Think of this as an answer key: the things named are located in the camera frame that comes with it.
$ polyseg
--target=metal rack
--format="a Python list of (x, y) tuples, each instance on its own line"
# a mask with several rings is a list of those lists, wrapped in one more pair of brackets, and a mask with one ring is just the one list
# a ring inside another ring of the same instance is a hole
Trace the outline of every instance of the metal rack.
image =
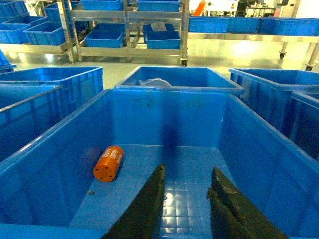
[[(76, 47), (79, 55), (79, 61), (83, 56), (106, 56), (106, 57), (177, 57), (183, 66), (187, 66), (187, 33), (189, 21), (189, 0), (181, 2), (181, 11), (179, 12), (152, 12), (138, 11), (136, 2), (128, 6), (128, 0), (124, 0), (123, 11), (103, 11), (103, 10), (83, 10), (82, 6), (72, 9), (71, 0), (68, 0), (72, 27), (75, 33)], [(146, 49), (144, 44), (139, 43), (141, 37), (141, 24), (154, 20), (165, 20), (169, 22), (180, 23), (181, 43), (180, 49)], [(126, 46), (122, 48), (102, 48), (87, 47), (85, 41), (80, 41), (75, 30), (75, 21), (93, 21), (93, 22), (120, 22), (126, 26)]]
[(70, 62), (74, 63), (75, 54), (73, 51), (73, 46), (75, 44), (75, 39), (71, 39), (69, 24), (66, 18), (66, 10), (64, 5), (64, 0), (57, 0), (59, 13), (62, 23), (62, 28), (64, 30), (64, 35), (66, 41), (59, 46), (47, 46), (47, 45), (31, 45), (31, 44), (0, 44), (0, 49), (4, 52), (21, 52), (21, 53), (34, 53), (34, 54), (55, 54), (62, 55), (65, 52), (68, 53)]

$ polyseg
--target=blue plastic bin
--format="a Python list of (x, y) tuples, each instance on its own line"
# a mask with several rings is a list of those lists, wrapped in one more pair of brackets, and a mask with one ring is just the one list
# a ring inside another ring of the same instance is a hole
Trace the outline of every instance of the blue plastic bin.
[(120, 48), (125, 44), (123, 32), (91, 31), (84, 37), (88, 47)]
[[(71, 22), (71, 14), (69, 10), (69, 4), (67, 1), (64, 2), (65, 4), (65, 10), (67, 14), (68, 21)], [(71, 5), (72, 8), (77, 7), (79, 4), (81, 4), (79, 1), (72, 1)], [(44, 8), (45, 15), (48, 17), (49, 21), (52, 22), (61, 22), (60, 13), (59, 13), (59, 7), (58, 3), (51, 4), (49, 6), (46, 6)]]
[(245, 89), (240, 99), (286, 134), (292, 91), (319, 91), (319, 73), (298, 70), (230, 69), (230, 79)]
[(0, 162), (62, 119), (62, 87), (0, 84)]
[(292, 93), (293, 127), (289, 138), (311, 157), (319, 160), (319, 93)]
[(227, 32), (255, 33), (258, 30), (259, 18), (229, 17)]
[(151, 31), (145, 35), (148, 49), (179, 49), (180, 35), (178, 31)]
[(139, 11), (179, 11), (180, 0), (137, 0)]
[(47, 21), (48, 18), (44, 16), (22, 16), (10, 21), (6, 21), (5, 23), (24, 23), (29, 24), (30, 26), (37, 26)]
[(23, 44), (29, 42), (24, 30), (30, 28), (29, 24), (1, 23), (0, 43)]
[(62, 85), (68, 114), (103, 90), (103, 67), (41, 67), (4, 73), (0, 83)]
[[(166, 23), (165, 27), (166, 27), (167, 31), (175, 31), (173, 24)], [(147, 33), (150, 32), (150, 31), (153, 31), (152, 26), (150, 24), (146, 24), (146, 25), (143, 26), (144, 42), (146, 42), (146, 38), (145, 37), (146, 37)]]
[(45, 22), (25, 30), (24, 33), (32, 45), (58, 46), (65, 42), (64, 31), (59, 22)]
[[(125, 158), (102, 183), (92, 170), (110, 145)], [(162, 163), (161, 238), (212, 238), (214, 166), (288, 236), (319, 237), (318, 162), (239, 99), (132, 89), (102, 92), (0, 164), (1, 235), (73, 230), (82, 239), (82, 229), (99, 239)]]
[(81, 0), (84, 10), (123, 11), (123, 0)]
[(191, 16), (189, 32), (226, 33), (228, 17)]
[(28, 14), (24, 1), (0, 1), (0, 17), (19, 17)]
[(260, 18), (260, 25), (258, 32), (261, 34), (273, 34), (276, 17), (262, 17)]
[[(139, 80), (161, 78), (172, 87), (141, 86)], [(219, 74), (218, 72), (204, 67), (137, 67), (126, 78), (117, 83), (118, 89), (148, 90), (156, 88), (159, 91), (208, 91), (241, 95), (244, 89)]]
[(12, 72), (15, 67), (16, 65), (10, 64), (8, 59), (6, 59), (6, 57), (0, 50), (0, 73)]
[(276, 19), (274, 35), (316, 36), (319, 27), (317, 18), (286, 18)]

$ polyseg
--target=floor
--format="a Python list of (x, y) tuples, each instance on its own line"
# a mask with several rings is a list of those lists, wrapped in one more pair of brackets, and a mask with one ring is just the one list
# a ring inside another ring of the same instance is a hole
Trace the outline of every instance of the floor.
[[(280, 60), (279, 51), (282, 43), (258, 41), (223, 41), (201, 40), (188, 41), (188, 66), (210, 67), (229, 77), (229, 68), (273, 68), (273, 69), (305, 69), (312, 53), (313, 45), (307, 43), (290, 43), (287, 55)], [(42, 66), (103, 66), (104, 89), (113, 86), (122, 80), (129, 72), (141, 65), (177, 65), (177, 59), (141, 59), (113, 57), (84, 57), (82, 62), (71, 64), (68, 56), (51, 54), (36, 55), (23, 53), (6, 53), (17, 70)], [(319, 72), (319, 66), (313, 68)]]

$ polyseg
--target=orange bottle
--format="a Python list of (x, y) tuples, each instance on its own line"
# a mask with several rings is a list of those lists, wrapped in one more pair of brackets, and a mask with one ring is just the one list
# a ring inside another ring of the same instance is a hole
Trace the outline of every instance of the orange bottle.
[(120, 147), (108, 147), (93, 169), (94, 177), (105, 183), (113, 181), (123, 156), (124, 151)]

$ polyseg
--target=shelf leg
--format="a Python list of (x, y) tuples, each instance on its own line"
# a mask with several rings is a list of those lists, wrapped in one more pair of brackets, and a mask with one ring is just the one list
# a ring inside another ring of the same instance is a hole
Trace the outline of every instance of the shelf leg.
[(183, 66), (187, 66), (187, 39), (188, 39), (188, 24), (189, 24), (189, 0), (185, 0), (183, 4), (183, 20), (181, 24), (181, 45), (180, 56)]
[(58, 0), (57, 3), (58, 3), (58, 7), (59, 7), (59, 13), (60, 13), (60, 18), (61, 18), (62, 28), (63, 28), (64, 35), (65, 35), (65, 40), (68, 44), (69, 59), (70, 59), (71, 63), (74, 63), (75, 57), (74, 57), (74, 51), (73, 51), (73, 42), (72, 42), (71, 35), (70, 35), (70, 26), (69, 26), (69, 21), (67, 19), (64, 0)]
[(307, 64), (306, 71), (311, 71), (311, 70), (313, 69), (313, 67), (316, 66), (316, 65), (315, 65), (315, 60), (317, 59), (318, 54), (319, 54), (319, 43), (317, 42), (317, 43), (315, 44), (314, 51), (313, 51), (313, 53), (311, 54), (309, 63)]

